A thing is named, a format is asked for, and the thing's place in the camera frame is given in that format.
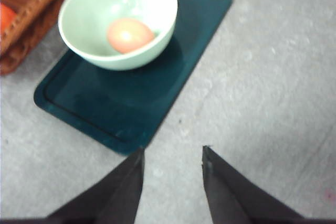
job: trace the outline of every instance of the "wicker basket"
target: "wicker basket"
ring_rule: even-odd
[[[55,24],[63,0],[1,0],[16,17],[1,31],[0,74],[14,71]]]

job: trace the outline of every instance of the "brown egg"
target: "brown egg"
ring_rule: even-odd
[[[109,26],[107,38],[116,51],[126,54],[151,42],[154,33],[137,19],[120,18]]]

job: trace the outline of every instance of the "teal plastic tray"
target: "teal plastic tray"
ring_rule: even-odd
[[[172,40],[142,68],[104,70],[69,50],[38,85],[35,103],[116,152],[146,147],[231,2],[178,0]]]

